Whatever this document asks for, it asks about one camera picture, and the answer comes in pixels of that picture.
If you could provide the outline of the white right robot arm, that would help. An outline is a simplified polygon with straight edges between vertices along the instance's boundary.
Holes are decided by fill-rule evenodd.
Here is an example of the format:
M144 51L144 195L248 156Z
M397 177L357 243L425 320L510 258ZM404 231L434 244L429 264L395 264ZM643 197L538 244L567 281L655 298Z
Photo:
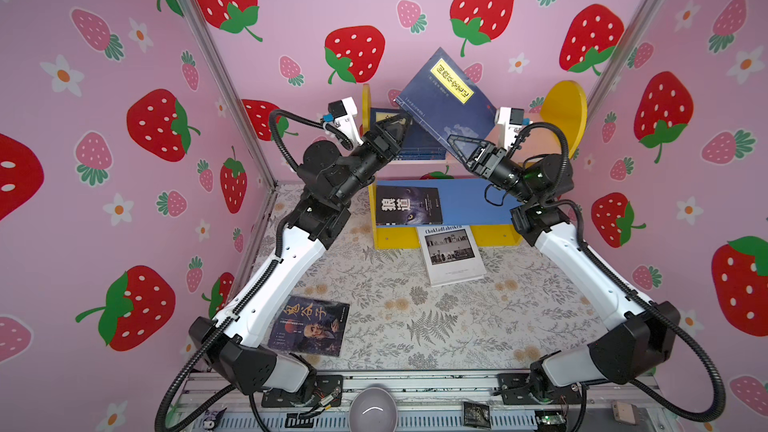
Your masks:
M568 216L557 200L574 187L564 153L519 165L509 151L485 140L452 135L447 143L468 171L518 201L510 211L515 230L566 274L606 328L587 345L533 363L534 392L595 380L626 384L670 358L679 312L632 288L586 243L582 220Z

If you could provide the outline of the navy book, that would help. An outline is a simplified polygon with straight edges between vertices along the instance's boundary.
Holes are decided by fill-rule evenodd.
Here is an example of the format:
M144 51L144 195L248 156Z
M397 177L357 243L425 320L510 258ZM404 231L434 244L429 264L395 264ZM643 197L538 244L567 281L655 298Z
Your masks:
M396 103L458 160L475 149L468 138L484 140L495 127L497 108L441 48Z

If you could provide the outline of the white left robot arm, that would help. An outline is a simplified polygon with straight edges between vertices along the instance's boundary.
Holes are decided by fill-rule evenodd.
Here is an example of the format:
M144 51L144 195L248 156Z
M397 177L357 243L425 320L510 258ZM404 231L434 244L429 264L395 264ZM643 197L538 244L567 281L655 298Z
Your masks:
M197 349L191 365L205 361L245 395L278 389L298 402L310 399L316 370L262 341L298 280L344 229L352 198L400 153L411 123L400 113L375 124L348 155L328 140L313 143L301 161L280 138L275 140L304 183L300 200L278 223L274 251L247 285L214 317L199 317L190 327Z

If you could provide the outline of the white photo cover book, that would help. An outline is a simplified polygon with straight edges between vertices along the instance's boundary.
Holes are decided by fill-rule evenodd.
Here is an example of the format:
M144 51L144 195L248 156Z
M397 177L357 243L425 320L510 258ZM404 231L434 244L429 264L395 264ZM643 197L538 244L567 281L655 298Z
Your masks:
M432 287L481 279L486 269L469 226L417 228Z

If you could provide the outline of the blue book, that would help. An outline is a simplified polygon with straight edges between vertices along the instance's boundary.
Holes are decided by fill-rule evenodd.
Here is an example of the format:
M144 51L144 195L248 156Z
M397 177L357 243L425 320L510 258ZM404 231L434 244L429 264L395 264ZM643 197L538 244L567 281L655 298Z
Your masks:
M372 108L370 125L401 113L400 109ZM445 148L421 125L414 122L408 129L397 160L438 161L446 158Z

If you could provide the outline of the black wolf cover book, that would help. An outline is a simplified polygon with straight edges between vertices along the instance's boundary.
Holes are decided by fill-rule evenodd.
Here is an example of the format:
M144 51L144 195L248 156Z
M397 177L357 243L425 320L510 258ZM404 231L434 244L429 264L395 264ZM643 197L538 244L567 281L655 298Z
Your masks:
M439 190L432 187L378 185L378 226L423 226L443 223Z

